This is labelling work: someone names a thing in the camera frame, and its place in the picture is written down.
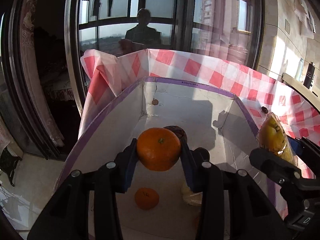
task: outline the purple tape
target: purple tape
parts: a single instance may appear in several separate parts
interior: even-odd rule
[[[76,162],[76,159],[78,158],[79,154],[83,150],[84,146],[88,143],[89,139],[93,135],[93,133],[96,131],[96,129],[99,127],[99,125],[102,123],[104,118],[119,104],[121,103],[139,84],[141,83],[141,80],[137,80],[135,83],[133,83],[131,86],[127,87],[125,90],[122,91],[122,93],[117,96],[115,99],[113,99],[97,116],[91,124],[89,124],[88,128],[84,131],[83,135],[78,139],[77,143],[71,150],[69,156],[67,157],[65,161],[64,168],[62,170],[62,173],[59,177],[59,182],[57,186],[60,186],[61,183],[67,178],[69,175],[74,163]]]
[[[267,186],[268,186],[268,199],[272,203],[274,207],[276,207],[276,188],[275,188],[275,183],[267,178]]]
[[[259,132],[259,128],[257,127],[256,123],[252,119],[251,114],[249,113],[248,109],[245,107],[245,105],[243,104],[243,102],[241,101],[241,99],[239,97],[235,96],[234,100],[237,103],[237,105],[239,106],[239,108],[241,109],[244,117],[246,118],[253,135],[256,137]]]
[[[192,82],[192,81],[185,81],[185,80],[180,80],[180,79],[173,79],[173,78],[163,78],[163,77],[146,77],[144,79],[145,82],[158,82],[158,83],[167,83],[167,84],[175,84],[175,85],[181,85],[181,86],[186,86],[186,87],[194,87],[194,88],[199,88],[203,90],[207,90],[210,92],[215,92],[217,94],[221,94],[230,98],[233,98],[235,95],[232,94],[229,91],[212,87],[209,85],[204,85],[200,84],[197,82]]]
[[[197,82],[184,81],[184,80],[172,79],[172,78],[163,78],[163,77],[144,77],[144,78],[136,81],[135,83],[133,83],[129,87],[127,87],[119,96],[117,96],[115,99],[113,99],[91,122],[91,124],[84,131],[83,135],[79,138],[76,145],[73,147],[72,151],[70,152],[68,158],[66,159],[65,165],[64,165],[62,173],[59,177],[59,181],[57,183],[57,186],[60,186],[61,183],[69,175],[69,173],[71,172],[71,169],[72,169],[74,163],[76,162],[76,159],[78,158],[79,154],[83,150],[84,146],[88,143],[88,141],[91,138],[91,136],[93,135],[93,133],[96,131],[96,129],[102,123],[104,118],[119,103],[121,103],[141,82],[158,82],[158,83],[167,83],[167,84],[182,85],[182,86],[187,86],[187,87],[194,87],[194,88],[199,88],[199,89],[207,90],[210,92],[214,92],[217,94],[221,94],[221,95],[227,96],[229,98],[234,98],[234,100],[236,101],[236,103],[240,107],[241,111],[243,112],[244,117],[246,118],[247,122],[249,123],[249,126],[252,130],[252,133],[255,136],[258,133],[258,127],[254,123],[248,110],[245,108],[242,101],[231,92],[228,92],[223,89],[216,88],[216,87],[212,87],[209,85],[200,84]]]

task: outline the bottle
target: bottle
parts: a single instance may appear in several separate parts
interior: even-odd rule
[[[299,61],[299,64],[298,64],[298,69],[297,69],[297,73],[295,75],[295,80],[300,80],[300,77],[301,77],[301,74],[302,74],[302,70],[303,70],[303,63],[304,63],[304,60],[303,58],[300,59]]]
[[[315,73],[315,64],[313,62],[309,63],[308,65],[308,70],[307,70],[307,74],[306,74],[306,78],[304,80],[303,85],[309,89],[312,79],[313,79],[313,75]]]

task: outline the cardboard box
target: cardboard box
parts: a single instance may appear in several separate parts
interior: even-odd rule
[[[159,101],[158,105],[152,104],[153,99]],[[83,173],[97,170],[114,160],[144,130],[168,125],[183,128],[189,148],[206,148],[210,162],[220,169],[247,170],[268,194],[266,176],[249,162],[250,152],[258,147],[258,128],[241,100],[211,86],[155,77],[135,82],[99,113],[70,153],[60,181],[75,169]],[[183,181],[180,160],[164,172],[149,171],[138,162],[131,187],[116,196],[124,239],[194,239],[193,220],[200,207],[184,203],[180,193]],[[149,211],[136,206],[134,194],[140,187],[158,192],[158,206]],[[94,236],[92,197],[89,233]],[[228,207],[225,209],[228,238]]]

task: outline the red checkered tablecloth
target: red checkered tablecloth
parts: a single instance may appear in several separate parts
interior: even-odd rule
[[[169,77],[215,86],[237,95],[260,127],[274,112],[288,135],[320,145],[320,115],[296,91],[244,65],[182,51],[145,49],[121,57],[87,50],[82,66],[91,79],[79,137],[96,115],[126,87],[144,76]]]

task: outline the floor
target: floor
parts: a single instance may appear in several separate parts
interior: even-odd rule
[[[0,171],[0,205],[13,227],[23,239],[49,201],[63,162],[24,154],[15,170],[12,187]]]

